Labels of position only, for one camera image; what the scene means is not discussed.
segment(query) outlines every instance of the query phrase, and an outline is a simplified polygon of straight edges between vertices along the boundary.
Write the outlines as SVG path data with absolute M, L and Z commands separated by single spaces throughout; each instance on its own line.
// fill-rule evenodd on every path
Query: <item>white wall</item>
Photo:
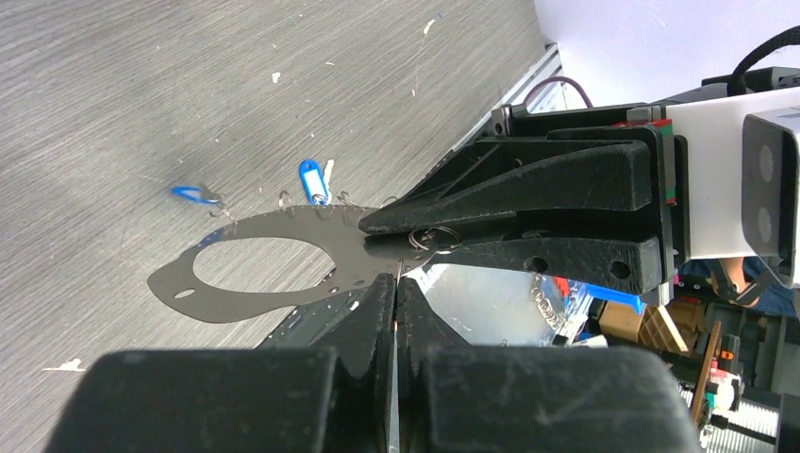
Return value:
M 564 74 L 595 105 L 656 101 L 730 74 L 751 50 L 800 25 L 800 0 L 535 0 Z M 800 67 L 800 46 L 756 67 Z

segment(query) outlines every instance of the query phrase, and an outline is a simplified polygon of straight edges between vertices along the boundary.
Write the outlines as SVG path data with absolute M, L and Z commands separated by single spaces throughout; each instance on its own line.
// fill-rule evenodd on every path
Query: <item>cardboard box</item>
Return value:
M 698 332 L 706 331 L 706 306 L 699 300 L 678 297 L 670 302 L 667 311 L 678 327 Z
M 636 343 L 644 314 L 636 314 L 633 307 L 617 302 L 606 302 L 600 315 L 600 331 L 622 340 Z
M 659 351 L 686 354 L 690 352 L 678 326 L 675 325 L 666 307 L 644 309 L 639 343 Z

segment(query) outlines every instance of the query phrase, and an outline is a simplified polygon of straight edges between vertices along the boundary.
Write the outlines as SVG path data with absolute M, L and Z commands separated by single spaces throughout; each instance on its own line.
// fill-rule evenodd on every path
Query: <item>black cable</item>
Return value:
M 727 95 L 739 96 L 746 94 L 747 86 L 744 83 L 744 73 L 775 50 L 789 45 L 800 45 L 800 25 L 778 33 L 747 54 L 747 57 L 744 57 L 742 62 L 733 70 L 733 74 L 730 75 L 730 80 L 727 82 Z

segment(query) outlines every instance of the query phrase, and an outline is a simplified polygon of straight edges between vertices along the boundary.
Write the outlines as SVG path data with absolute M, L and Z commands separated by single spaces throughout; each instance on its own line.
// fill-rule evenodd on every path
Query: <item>scratched surface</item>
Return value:
M 245 217 L 281 190 L 303 201 L 300 161 L 333 159 L 333 191 L 375 205 L 543 53 L 530 0 L 6 0 L 0 30 L 0 450 L 15 453 L 42 448 L 81 376 L 45 368 L 253 346 L 285 315 L 204 325 L 149 293 L 224 224 L 172 185 L 206 183 Z M 309 249 L 215 246 L 196 272 L 300 289 L 331 265 Z

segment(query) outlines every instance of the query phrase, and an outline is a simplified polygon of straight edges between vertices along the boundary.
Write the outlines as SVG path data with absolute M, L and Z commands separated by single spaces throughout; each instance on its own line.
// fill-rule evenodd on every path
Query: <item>metal plate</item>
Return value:
M 358 229 L 358 219 L 372 211 L 342 205 L 295 206 L 248 217 L 206 236 L 154 272 L 147 285 L 161 302 L 191 318 L 212 324 L 234 323 L 365 288 L 378 274 L 405 273 L 430 260 L 435 248 L 416 251 L 407 235 L 367 238 Z M 319 286 L 289 293 L 228 291 L 210 286 L 194 274 L 194 260 L 210 245 L 255 238 L 295 239 L 316 245 L 336 264 L 336 273 Z
M 454 264 L 434 264 L 414 277 L 431 309 L 472 345 L 544 346 L 556 331 L 530 299 L 536 275 Z M 563 302 L 554 308 L 564 312 Z

